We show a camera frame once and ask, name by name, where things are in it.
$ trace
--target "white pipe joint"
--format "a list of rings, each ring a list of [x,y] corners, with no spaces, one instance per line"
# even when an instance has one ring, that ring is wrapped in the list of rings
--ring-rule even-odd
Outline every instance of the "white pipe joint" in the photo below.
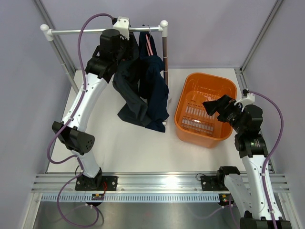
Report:
[[[50,35],[49,31],[50,31],[50,28],[48,25],[46,24],[42,24],[40,26],[40,30],[43,32],[44,36],[47,38],[47,40],[49,42],[53,41],[54,40],[54,37],[52,35]]]
[[[167,37],[167,27],[168,27],[168,22],[166,20],[163,20],[160,23],[161,28],[163,29],[162,31],[162,37]]]

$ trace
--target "orange plastic bin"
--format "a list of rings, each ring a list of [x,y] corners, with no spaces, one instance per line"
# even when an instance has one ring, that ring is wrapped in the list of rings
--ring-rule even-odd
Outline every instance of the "orange plastic bin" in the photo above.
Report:
[[[225,94],[236,99],[237,88],[232,81],[204,73],[190,74],[184,83],[174,117],[178,137],[206,148],[213,148],[226,140],[232,128],[228,123],[217,120],[218,113],[209,116],[202,104]]]

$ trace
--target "navy blue garment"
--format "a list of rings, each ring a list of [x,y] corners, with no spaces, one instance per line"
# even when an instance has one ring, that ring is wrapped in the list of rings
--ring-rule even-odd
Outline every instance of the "navy blue garment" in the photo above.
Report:
[[[146,49],[146,37],[150,38],[153,56],[148,56]],[[145,74],[140,76],[139,96],[147,99],[148,109],[146,114],[152,120],[145,128],[165,132],[162,124],[169,114],[166,111],[168,86],[160,72],[164,70],[164,63],[159,56],[154,44],[153,37],[148,32],[141,32],[139,37],[139,58],[143,67],[146,67]]]

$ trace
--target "black mounting plate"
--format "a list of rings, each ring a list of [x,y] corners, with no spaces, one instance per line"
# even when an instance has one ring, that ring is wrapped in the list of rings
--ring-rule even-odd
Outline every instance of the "black mounting plate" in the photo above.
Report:
[[[102,184],[106,184],[106,191],[116,191],[116,187],[118,185],[118,177],[117,176],[102,176]],[[98,188],[92,189],[83,184],[81,181],[81,177],[77,178],[75,191],[104,191],[103,185],[100,185]]]
[[[228,191],[228,189],[221,185],[216,176],[201,176],[200,183],[202,187],[202,191]]]

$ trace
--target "clothing rack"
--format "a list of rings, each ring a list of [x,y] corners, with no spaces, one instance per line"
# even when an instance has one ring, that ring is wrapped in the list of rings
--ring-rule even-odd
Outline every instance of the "clothing rack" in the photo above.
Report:
[[[163,77],[166,82],[166,85],[168,85],[168,62],[167,62],[167,27],[168,27],[168,22],[163,20],[160,22],[159,26],[141,26],[141,27],[129,27],[128,30],[129,32],[153,32],[153,31],[158,31],[162,33],[162,49],[163,49],[163,62],[164,62],[164,71],[163,71]],[[48,25],[43,24],[40,27],[41,31],[43,31],[45,37],[47,40],[50,42],[61,66],[63,67],[73,90],[76,92],[76,94],[79,91],[78,86],[76,85],[74,81],[74,76],[72,73],[69,71],[69,68],[67,67],[64,58],[60,52],[60,49],[54,42],[54,36],[58,35],[67,35],[67,34],[78,34],[80,33],[81,30],[53,30],[50,29]],[[95,29],[95,30],[84,30],[83,33],[101,33],[105,29]]]

